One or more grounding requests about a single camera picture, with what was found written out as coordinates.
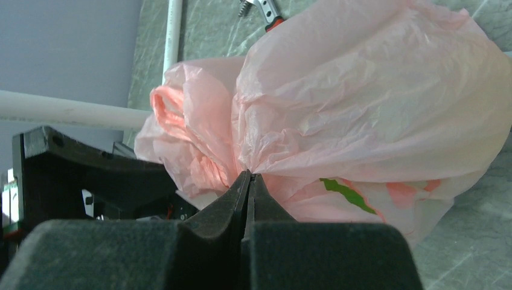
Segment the metal tool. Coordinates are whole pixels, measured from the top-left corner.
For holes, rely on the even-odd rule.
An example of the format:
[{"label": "metal tool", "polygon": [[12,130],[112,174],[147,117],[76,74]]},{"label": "metal tool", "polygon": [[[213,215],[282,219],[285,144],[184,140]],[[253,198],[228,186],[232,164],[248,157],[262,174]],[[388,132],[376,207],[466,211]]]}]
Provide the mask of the metal tool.
[{"label": "metal tool", "polygon": [[240,0],[240,11],[238,12],[238,16],[245,16],[251,4],[258,7],[258,10],[265,18],[265,31],[269,32],[277,27],[277,25],[284,22],[284,18],[280,15],[273,0]]}]

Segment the plastic bag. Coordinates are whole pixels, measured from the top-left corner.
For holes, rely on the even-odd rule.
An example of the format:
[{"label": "plastic bag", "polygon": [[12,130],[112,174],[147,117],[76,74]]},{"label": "plastic bag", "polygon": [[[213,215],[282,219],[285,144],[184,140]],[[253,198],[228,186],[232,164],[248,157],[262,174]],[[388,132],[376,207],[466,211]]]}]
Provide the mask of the plastic bag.
[{"label": "plastic bag", "polygon": [[245,58],[167,71],[135,152],[199,208],[249,169],[298,221],[387,222],[415,245],[503,146],[511,71],[465,10],[320,0]]}]

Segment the white pipe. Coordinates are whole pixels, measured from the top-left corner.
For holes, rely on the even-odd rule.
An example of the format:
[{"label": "white pipe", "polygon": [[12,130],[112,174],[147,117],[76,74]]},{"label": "white pipe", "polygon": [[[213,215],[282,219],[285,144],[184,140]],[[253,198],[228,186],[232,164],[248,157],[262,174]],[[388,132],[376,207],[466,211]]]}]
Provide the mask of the white pipe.
[{"label": "white pipe", "polygon": [[165,82],[165,72],[178,62],[179,33],[181,31],[181,13],[183,0],[169,0],[167,10],[167,31],[165,34],[164,71],[162,84]]},{"label": "white pipe", "polygon": [[151,113],[0,90],[0,120],[140,131]]}]

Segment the gray marble wall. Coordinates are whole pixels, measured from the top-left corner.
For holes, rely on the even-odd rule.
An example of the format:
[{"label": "gray marble wall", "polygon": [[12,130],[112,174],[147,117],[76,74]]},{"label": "gray marble wall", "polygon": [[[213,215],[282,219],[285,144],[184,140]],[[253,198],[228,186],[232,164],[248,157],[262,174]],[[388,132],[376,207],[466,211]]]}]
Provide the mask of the gray marble wall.
[{"label": "gray marble wall", "polygon": [[[315,0],[275,0],[285,17]],[[512,0],[434,0],[466,8],[503,51],[512,50]],[[235,56],[264,34],[253,7],[237,17],[238,0],[184,0],[180,59]],[[149,92],[161,82],[166,0],[144,0],[133,64],[130,108],[149,110]],[[133,132],[124,141],[133,144]],[[456,199],[432,234],[414,250],[426,289],[512,289],[512,137],[487,174]]]}]

